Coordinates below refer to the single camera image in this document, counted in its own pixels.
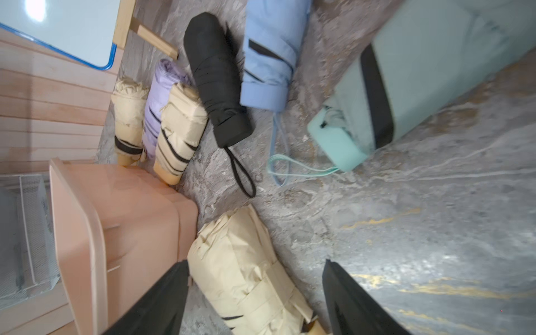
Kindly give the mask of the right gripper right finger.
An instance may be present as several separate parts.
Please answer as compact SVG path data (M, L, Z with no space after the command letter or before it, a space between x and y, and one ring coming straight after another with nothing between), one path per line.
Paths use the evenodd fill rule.
M410 335L338 263L326 260L322 287L334 334Z

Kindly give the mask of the mint umbrella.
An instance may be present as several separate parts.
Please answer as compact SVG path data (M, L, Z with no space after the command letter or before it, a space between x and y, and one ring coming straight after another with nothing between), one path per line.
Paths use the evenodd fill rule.
M534 1L405 1L309 122L332 166L350 172L535 47Z

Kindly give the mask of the pink plastic storage box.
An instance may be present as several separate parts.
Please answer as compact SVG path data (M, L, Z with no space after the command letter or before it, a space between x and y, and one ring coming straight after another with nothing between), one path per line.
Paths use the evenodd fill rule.
M198 207L140 167L50 162L57 262L77 331L102 334L175 263Z

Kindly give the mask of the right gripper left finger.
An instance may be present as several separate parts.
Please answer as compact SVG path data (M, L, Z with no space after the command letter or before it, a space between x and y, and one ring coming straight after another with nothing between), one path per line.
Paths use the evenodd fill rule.
M178 334L188 296L189 268L174 264L106 334Z

